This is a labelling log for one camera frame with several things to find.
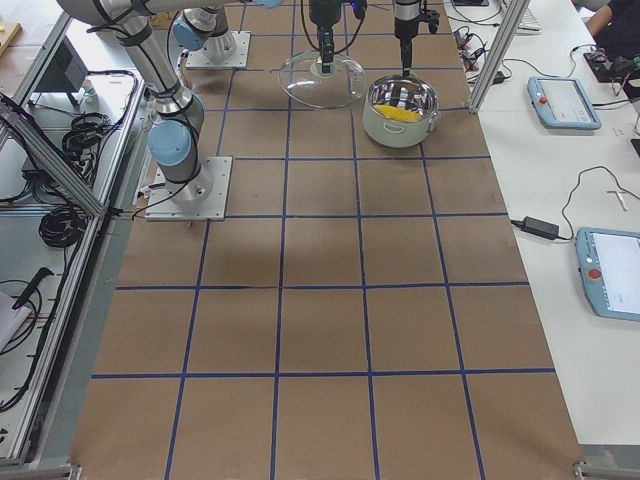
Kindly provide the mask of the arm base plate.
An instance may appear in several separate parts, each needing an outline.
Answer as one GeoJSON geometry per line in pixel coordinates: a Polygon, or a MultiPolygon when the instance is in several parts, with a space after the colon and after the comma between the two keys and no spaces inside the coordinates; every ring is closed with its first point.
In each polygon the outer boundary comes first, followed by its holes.
{"type": "Polygon", "coordinates": [[[150,193],[150,206],[143,212],[150,221],[201,221],[225,219],[232,157],[206,157],[200,160],[198,176],[181,188],[166,182],[159,167],[156,168],[154,182],[164,186],[150,193]]]}
{"type": "Polygon", "coordinates": [[[251,33],[228,30],[210,37],[198,51],[189,53],[186,68],[190,70],[220,70],[245,68],[249,56],[251,33]]]}

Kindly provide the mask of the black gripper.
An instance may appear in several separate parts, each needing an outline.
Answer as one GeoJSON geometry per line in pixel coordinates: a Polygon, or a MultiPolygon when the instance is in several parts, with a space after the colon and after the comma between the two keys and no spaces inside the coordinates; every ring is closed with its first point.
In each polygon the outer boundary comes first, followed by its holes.
{"type": "Polygon", "coordinates": [[[408,76],[411,73],[413,54],[412,40],[418,35],[418,20],[394,19],[394,35],[400,42],[402,75],[408,76]]]}
{"type": "Polygon", "coordinates": [[[341,20],[342,2],[338,0],[311,0],[309,19],[316,27],[316,46],[319,50],[317,71],[319,75],[333,72],[334,26],[341,20]]]}

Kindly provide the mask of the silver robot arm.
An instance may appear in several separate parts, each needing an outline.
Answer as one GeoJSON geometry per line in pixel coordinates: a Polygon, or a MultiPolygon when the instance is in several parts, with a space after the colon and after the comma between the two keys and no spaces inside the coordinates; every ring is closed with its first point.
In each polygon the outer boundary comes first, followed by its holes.
{"type": "MultiPolygon", "coordinates": [[[[334,59],[340,53],[335,48],[333,27],[341,19],[342,1],[302,1],[300,15],[303,21],[310,20],[316,27],[316,39],[309,40],[317,52],[316,70],[321,76],[332,73],[334,59]]],[[[435,33],[439,27],[440,14],[427,7],[425,1],[395,1],[394,36],[400,43],[402,75],[410,75],[413,60],[413,39],[419,33],[419,25],[426,23],[435,33]]],[[[185,9],[172,27],[177,43],[189,51],[199,51],[208,41],[219,40],[221,51],[231,52],[231,37],[222,3],[216,6],[185,9]]]]}
{"type": "Polygon", "coordinates": [[[206,175],[205,160],[198,153],[204,106],[172,67],[169,54],[153,37],[150,18],[176,10],[194,13],[186,18],[186,29],[197,41],[220,34],[226,1],[61,1],[60,7],[92,32],[115,35],[142,75],[154,100],[160,122],[148,137],[148,150],[165,175],[167,196],[150,202],[131,214],[132,219],[157,205],[184,202],[196,207],[216,196],[213,180],[206,175]]]}

